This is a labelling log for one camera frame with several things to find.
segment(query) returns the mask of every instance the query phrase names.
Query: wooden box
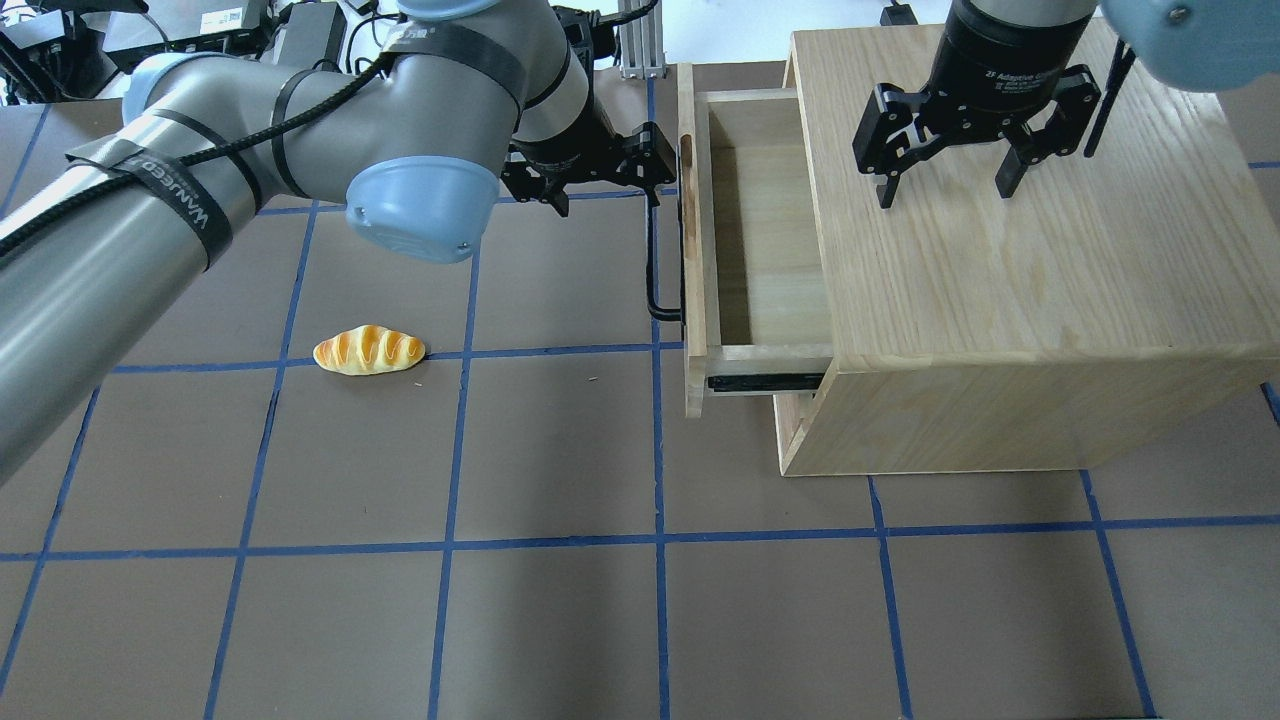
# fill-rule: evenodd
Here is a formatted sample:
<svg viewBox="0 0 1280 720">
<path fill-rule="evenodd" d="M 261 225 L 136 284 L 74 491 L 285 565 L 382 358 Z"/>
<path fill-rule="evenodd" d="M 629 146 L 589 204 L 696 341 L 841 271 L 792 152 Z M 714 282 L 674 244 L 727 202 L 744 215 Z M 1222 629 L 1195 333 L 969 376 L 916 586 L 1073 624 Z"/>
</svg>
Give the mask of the wooden box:
<svg viewBox="0 0 1280 720">
<path fill-rule="evenodd" d="M 1280 232 L 1217 99 L 1140 63 L 1096 158 L 1001 200 L 1007 145 L 948 149 L 879 209 L 854 131 L 940 33 L 797 32 L 778 90 L 681 69 L 687 414 L 773 395 L 785 475 L 1087 468 L 1276 374 Z"/>
</svg>

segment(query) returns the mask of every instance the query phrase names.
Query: bread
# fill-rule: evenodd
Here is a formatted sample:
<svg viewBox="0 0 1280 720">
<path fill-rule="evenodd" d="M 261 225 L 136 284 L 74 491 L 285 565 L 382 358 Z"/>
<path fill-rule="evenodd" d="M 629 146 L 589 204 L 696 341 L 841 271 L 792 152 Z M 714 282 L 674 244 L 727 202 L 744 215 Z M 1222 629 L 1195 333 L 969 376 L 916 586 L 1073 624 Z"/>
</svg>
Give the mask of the bread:
<svg viewBox="0 0 1280 720">
<path fill-rule="evenodd" d="M 321 342 L 311 357 L 333 373 L 376 375 L 412 368 L 426 357 L 426 343 L 381 325 L 360 325 Z"/>
</svg>

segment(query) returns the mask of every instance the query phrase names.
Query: white label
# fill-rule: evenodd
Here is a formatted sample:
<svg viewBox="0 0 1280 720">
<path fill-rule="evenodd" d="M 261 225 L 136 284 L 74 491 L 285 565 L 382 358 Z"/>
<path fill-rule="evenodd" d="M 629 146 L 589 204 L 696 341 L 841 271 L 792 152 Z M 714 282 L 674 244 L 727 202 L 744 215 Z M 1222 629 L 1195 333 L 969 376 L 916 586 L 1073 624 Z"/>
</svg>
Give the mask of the white label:
<svg viewBox="0 0 1280 720">
<path fill-rule="evenodd" d="M 228 29 L 241 29 L 244 22 L 244 10 L 232 8 L 229 10 L 214 10 L 200 15 L 200 35 L 211 32 L 224 32 Z"/>
</svg>

